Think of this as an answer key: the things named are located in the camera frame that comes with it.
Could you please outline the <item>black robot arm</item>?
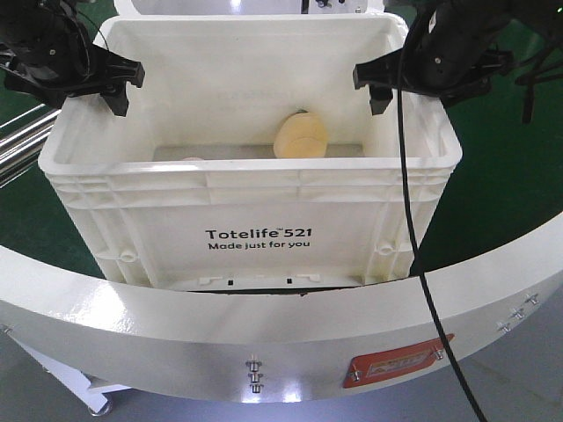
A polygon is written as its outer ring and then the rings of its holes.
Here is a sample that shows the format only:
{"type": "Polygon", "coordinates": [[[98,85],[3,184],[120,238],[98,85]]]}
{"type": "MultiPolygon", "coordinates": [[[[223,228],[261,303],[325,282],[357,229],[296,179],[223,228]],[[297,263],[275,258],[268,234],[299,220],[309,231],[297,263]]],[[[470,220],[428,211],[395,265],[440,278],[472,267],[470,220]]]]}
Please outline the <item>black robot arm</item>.
{"type": "MultiPolygon", "coordinates": [[[[452,106],[487,94],[491,77],[518,67],[509,51],[493,46],[513,20],[545,39],[526,60],[517,83],[528,89],[523,121],[529,122],[536,84],[557,78],[546,57],[562,46],[559,1],[417,1],[416,17],[402,48],[353,71],[356,88],[369,89],[373,114],[385,111],[397,92],[439,98],[452,106]]],[[[141,86],[140,62],[95,45],[72,1],[4,1],[1,4],[1,68],[8,90],[53,108],[67,98],[99,94],[117,116],[128,111],[126,87],[141,86]]]]}

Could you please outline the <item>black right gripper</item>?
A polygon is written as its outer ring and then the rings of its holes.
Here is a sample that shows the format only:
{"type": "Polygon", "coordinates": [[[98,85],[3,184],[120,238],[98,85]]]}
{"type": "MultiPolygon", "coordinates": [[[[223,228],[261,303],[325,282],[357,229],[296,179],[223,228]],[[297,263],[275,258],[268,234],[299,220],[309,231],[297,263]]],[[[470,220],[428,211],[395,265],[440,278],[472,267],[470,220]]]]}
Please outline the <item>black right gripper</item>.
{"type": "Polygon", "coordinates": [[[414,1],[417,16],[402,50],[358,63],[356,90],[369,85],[373,116],[383,114],[393,89],[456,104],[490,91],[490,77],[504,75],[514,54],[492,44],[511,19],[509,1],[414,1]]]}

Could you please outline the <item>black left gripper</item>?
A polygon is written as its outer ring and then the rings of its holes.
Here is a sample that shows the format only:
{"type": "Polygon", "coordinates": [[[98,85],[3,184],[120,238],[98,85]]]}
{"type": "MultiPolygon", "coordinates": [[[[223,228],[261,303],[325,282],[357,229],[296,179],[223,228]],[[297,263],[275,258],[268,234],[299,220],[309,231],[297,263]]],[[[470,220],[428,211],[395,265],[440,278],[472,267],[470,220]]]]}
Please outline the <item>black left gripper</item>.
{"type": "Polygon", "coordinates": [[[100,94],[119,117],[127,116],[128,97],[117,84],[142,88],[145,77],[140,62],[92,44],[75,1],[2,1],[1,69],[6,89],[42,104],[60,108],[66,98],[100,94]]]}

